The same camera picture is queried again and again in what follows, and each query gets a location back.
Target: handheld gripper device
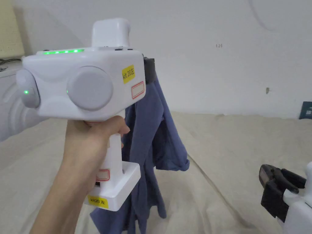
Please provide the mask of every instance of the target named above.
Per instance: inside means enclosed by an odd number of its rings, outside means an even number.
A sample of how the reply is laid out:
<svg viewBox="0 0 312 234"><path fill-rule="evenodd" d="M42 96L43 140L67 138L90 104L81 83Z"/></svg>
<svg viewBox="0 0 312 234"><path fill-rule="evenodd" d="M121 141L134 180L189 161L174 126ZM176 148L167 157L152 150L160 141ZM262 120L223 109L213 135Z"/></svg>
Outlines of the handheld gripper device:
<svg viewBox="0 0 312 234"><path fill-rule="evenodd" d="M146 91L146 58L130 47L129 32L125 19L97 21L92 47L39 51L23 58L16 80L24 105L35 108L39 116L89 123L124 117L125 108ZM139 164L122 161L120 146L120 135L111 136L85 203L117 211L139 181Z"/></svg>

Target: yellow label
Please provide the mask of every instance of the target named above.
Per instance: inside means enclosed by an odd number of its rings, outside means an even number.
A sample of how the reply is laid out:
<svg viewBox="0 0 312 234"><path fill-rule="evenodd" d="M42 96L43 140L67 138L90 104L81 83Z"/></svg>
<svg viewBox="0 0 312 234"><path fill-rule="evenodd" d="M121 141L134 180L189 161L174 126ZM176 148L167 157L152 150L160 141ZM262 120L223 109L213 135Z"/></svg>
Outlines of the yellow label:
<svg viewBox="0 0 312 234"><path fill-rule="evenodd" d="M135 78L134 65L131 65L123 69L122 77L124 79L124 84L128 83L130 80L133 80L133 78Z"/></svg>
<svg viewBox="0 0 312 234"><path fill-rule="evenodd" d="M108 202L105 198L88 195L88 200L90 205L108 209Z"/></svg>

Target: blue shirt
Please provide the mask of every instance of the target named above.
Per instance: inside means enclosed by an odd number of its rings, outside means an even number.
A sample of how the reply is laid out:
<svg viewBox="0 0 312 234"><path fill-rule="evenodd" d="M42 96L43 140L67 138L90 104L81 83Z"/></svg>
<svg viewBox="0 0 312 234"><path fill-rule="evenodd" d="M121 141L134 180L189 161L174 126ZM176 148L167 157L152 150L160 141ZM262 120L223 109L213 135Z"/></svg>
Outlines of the blue shirt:
<svg viewBox="0 0 312 234"><path fill-rule="evenodd" d="M146 233L149 210L157 206L166 218L154 167L160 170L186 171L186 149L178 135L158 80L146 86L145 97L126 109L131 131L124 136L123 161L138 163L141 178L121 208L116 211L95 209L90 215L101 234L135 234L135 220L141 234Z"/></svg>

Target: green led light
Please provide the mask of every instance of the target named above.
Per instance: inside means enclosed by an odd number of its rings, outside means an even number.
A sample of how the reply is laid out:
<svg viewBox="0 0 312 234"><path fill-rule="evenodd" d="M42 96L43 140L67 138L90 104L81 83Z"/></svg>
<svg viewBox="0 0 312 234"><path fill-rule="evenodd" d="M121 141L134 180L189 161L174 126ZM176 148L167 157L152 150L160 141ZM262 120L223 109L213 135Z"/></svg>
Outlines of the green led light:
<svg viewBox="0 0 312 234"><path fill-rule="evenodd" d="M62 51L49 51L44 52L43 54L63 54L63 53L79 53L85 51L84 49L81 50L62 50Z"/></svg>

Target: black cable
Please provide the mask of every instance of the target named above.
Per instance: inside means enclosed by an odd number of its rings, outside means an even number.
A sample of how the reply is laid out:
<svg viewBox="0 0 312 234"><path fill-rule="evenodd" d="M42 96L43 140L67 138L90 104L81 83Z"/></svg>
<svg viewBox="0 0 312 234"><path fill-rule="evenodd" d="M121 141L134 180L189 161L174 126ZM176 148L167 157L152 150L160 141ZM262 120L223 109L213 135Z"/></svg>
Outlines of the black cable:
<svg viewBox="0 0 312 234"><path fill-rule="evenodd" d="M0 59L0 60L1 60L0 65L13 61L21 61L20 59L7 59L7 60Z"/></svg>

